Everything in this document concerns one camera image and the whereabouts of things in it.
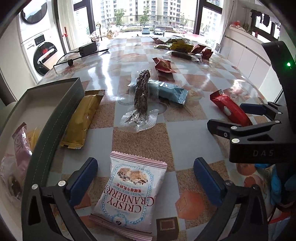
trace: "checkered tablecloth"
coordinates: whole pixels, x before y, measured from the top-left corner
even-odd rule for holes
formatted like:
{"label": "checkered tablecloth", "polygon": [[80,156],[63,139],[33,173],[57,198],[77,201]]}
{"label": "checkered tablecloth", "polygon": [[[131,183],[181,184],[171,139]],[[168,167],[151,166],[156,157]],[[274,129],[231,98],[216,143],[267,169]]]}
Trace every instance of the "checkered tablecloth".
{"label": "checkered tablecloth", "polygon": [[[224,179],[232,180],[236,185],[243,186],[247,176],[253,177],[262,187],[269,212],[268,173],[260,175],[252,165],[237,167],[236,164],[230,163],[229,141],[213,136],[207,130],[209,119],[227,120],[227,117],[210,101],[209,95],[213,91],[224,90],[238,105],[266,103],[265,98],[219,53],[215,52],[209,61],[197,63],[171,57],[166,54],[167,50],[154,49],[153,46],[154,42],[150,37],[102,42],[99,49],[108,47],[109,52],[76,60],[71,67],[67,64],[59,65],[44,76],[41,83],[80,77],[85,90],[106,90],[106,95],[88,130],[84,147],[80,150],[57,149],[47,185],[55,185],[59,180],[67,179],[88,157],[98,160],[97,177],[89,187],[84,203],[76,211],[94,236],[100,240],[128,240],[94,225],[87,219],[109,179],[109,155],[113,150],[165,161],[168,164],[163,185],[156,198],[152,222],[154,240],[157,236],[157,219],[177,217],[179,226],[177,240],[193,241],[214,214],[216,207],[209,202],[193,173],[193,162],[197,157],[203,157],[213,170]],[[74,58],[76,55],[72,54],[67,58]],[[136,65],[151,65],[154,57],[172,61],[171,66],[176,73],[158,73],[158,79],[189,90],[186,104],[180,107],[170,101],[162,101],[162,110],[153,128],[139,133],[120,131],[118,130],[120,120],[129,108],[126,101],[128,98],[126,86],[131,81],[131,71]],[[248,116],[253,124],[267,122],[262,116]],[[199,193],[204,204],[204,210],[194,219],[180,214],[182,200],[192,193]],[[63,234],[70,238],[56,208],[53,209]],[[227,225],[228,231],[236,214],[237,208]]]}

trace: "washing machine door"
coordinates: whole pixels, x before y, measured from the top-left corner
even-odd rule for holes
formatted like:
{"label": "washing machine door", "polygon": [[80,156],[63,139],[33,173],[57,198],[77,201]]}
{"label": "washing machine door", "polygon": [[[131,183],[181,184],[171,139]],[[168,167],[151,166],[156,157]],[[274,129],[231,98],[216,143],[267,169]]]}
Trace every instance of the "washing machine door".
{"label": "washing machine door", "polygon": [[22,19],[28,24],[38,23],[47,12],[46,0],[32,0],[21,12]]}
{"label": "washing machine door", "polygon": [[50,42],[43,42],[37,47],[33,57],[33,64],[38,74],[44,76],[49,71],[44,63],[56,52],[56,46]]}

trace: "black power adapter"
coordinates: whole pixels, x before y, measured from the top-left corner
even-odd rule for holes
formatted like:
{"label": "black power adapter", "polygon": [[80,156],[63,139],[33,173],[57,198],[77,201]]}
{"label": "black power adapter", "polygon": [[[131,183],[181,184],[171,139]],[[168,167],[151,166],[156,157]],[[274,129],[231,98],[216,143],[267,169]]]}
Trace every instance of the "black power adapter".
{"label": "black power adapter", "polygon": [[83,45],[83,46],[79,47],[78,50],[79,50],[79,53],[82,57],[89,55],[93,52],[96,52],[97,51],[96,42],[92,42],[92,43]]}

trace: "curtain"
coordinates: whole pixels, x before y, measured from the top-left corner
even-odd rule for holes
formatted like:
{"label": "curtain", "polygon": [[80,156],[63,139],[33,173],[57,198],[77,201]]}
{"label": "curtain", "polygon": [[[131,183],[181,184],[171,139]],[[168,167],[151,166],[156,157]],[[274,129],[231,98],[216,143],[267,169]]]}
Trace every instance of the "curtain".
{"label": "curtain", "polygon": [[[58,4],[59,23],[61,26],[61,32],[62,34],[64,34],[65,33],[64,27],[67,28],[69,45],[71,50],[74,50],[78,48],[77,41],[79,40],[79,36],[77,33],[77,28],[74,20],[73,0],[58,0],[57,4]],[[63,37],[63,40],[64,40],[66,49],[68,49],[66,38]]]}
{"label": "curtain", "polygon": [[221,16],[221,22],[220,22],[220,37],[217,39],[217,43],[221,43],[225,29],[235,21],[236,17],[236,11],[237,11],[237,0],[224,0],[223,2],[223,9],[222,9],[222,16]]}

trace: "car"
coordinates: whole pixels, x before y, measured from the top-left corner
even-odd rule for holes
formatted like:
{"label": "car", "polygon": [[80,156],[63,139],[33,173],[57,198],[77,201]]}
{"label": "car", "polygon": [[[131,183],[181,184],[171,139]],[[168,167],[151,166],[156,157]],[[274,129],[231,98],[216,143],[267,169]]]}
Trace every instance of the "car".
{"label": "car", "polygon": [[144,28],[142,29],[142,34],[150,34],[150,29],[144,27]]}
{"label": "car", "polygon": [[155,35],[162,35],[163,34],[163,31],[161,30],[161,29],[159,29],[159,28],[156,28],[156,29],[154,29],[154,31],[153,31],[153,33],[155,34]]}

